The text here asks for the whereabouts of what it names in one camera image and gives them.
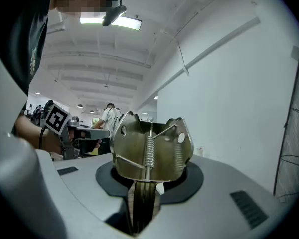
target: ceiling light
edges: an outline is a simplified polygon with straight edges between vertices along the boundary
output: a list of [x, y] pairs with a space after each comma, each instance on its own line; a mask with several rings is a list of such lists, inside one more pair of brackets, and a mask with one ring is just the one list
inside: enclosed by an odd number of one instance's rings
[[[103, 18], [80, 18], [81, 24], [102, 24]], [[134, 18], [118, 17], [111, 25], [127, 27], [135, 30], [139, 30], [142, 21]]]

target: metal plate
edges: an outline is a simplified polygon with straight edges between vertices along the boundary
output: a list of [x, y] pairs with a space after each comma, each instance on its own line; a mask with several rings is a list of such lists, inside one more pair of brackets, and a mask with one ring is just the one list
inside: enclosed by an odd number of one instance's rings
[[[150, 123], [141, 122], [139, 118], [128, 112], [124, 115], [116, 128], [110, 148], [113, 153], [113, 162], [119, 175], [141, 181], [174, 181], [181, 175], [186, 163], [193, 156], [193, 144], [182, 118], [170, 119], [167, 124], [153, 124], [153, 136], [161, 133], [172, 125], [177, 127], [156, 138], [155, 166], [151, 170], [150, 179], [145, 180], [145, 170], [117, 158], [117, 155], [144, 166], [146, 138], [149, 135]], [[184, 134], [184, 141], [178, 143], [180, 134]], [[180, 159], [175, 165], [175, 153], [178, 151]]]

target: vent grille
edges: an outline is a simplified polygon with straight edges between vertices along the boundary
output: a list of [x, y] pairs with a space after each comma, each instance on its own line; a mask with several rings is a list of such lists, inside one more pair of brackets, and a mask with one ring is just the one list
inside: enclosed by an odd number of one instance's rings
[[71, 166], [71, 167], [67, 167], [67, 168], [62, 168], [62, 169], [59, 169], [58, 170], [58, 173], [59, 175], [64, 175], [64, 174], [67, 174], [67, 173], [72, 173], [72, 172], [75, 172], [77, 171], [78, 169], [74, 166]]
[[237, 191], [231, 193], [230, 196], [244, 215], [251, 229], [255, 228], [268, 218], [263, 210], [260, 209], [245, 191]]

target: white shirt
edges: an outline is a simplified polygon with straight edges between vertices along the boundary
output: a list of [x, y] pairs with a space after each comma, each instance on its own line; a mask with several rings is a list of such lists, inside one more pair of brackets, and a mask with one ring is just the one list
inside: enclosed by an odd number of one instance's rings
[[113, 134], [115, 121], [118, 123], [118, 118], [120, 117], [121, 113], [116, 108], [106, 108], [103, 112], [103, 115], [101, 117], [101, 120], [103, 120], [105, 123], [103, 125], [103, 129], [106, 129], [110, 131], [110, 137]]
[[31, 107], [29, 109], [24, 110], [24, 115], [30, 114], [31, 111], [32, 111]]

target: coil spring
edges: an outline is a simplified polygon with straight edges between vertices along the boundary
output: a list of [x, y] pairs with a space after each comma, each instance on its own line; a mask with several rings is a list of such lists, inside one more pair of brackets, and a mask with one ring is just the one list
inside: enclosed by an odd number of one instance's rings
[[174, 164], [176, 172], [184, 170], [183, 151], [179, 143], [176, 143], [174, 146]]
[[155, 167], [155, 143], [153, 136], [148, 136], [145, 148], [145, 167]]

